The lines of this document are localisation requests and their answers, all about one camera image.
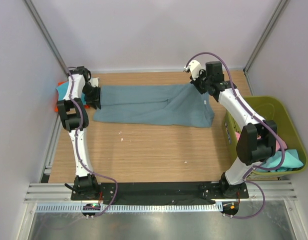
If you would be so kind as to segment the grey blue t shirt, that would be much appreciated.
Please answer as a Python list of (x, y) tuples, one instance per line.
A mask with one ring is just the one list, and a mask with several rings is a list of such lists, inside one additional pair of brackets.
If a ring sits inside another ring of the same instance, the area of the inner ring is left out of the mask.
[(105, 85), (100, 103), (95, 122), (209, 128), (214, 119), (209, 95), (190, 83)]

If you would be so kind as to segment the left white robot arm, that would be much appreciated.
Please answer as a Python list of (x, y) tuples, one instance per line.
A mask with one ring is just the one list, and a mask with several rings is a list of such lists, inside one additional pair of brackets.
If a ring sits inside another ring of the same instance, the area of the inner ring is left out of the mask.
[(69, 67), (68, 80), (58, 84), (55, 111), (63, 128), (70, 137), (75, 158), (75, 179), (72, 200), (95, 200), (100, 188), (93, 173), (87, 147), (87, 127), (89, 118), (86, 109), (100, 109), (100, 87), (98, 78), (92, 78), (91, 72), (84, 66)]

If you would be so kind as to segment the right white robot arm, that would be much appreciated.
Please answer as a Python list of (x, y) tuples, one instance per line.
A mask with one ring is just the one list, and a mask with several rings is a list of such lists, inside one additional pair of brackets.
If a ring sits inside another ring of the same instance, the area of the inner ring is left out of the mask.
[(267, 121), (243, 99), (232, 80), (226, 81), (220, 61), (202, 67), (197, 60), (189, 61), (185, 72), (200, 94), (208, 93), (221, 104), (238, 124), (241, 133), (236, 144), (237, 158), (219, 180), (219, 192), (233, 198), (253, 169), (276, 152), (277, 124)]

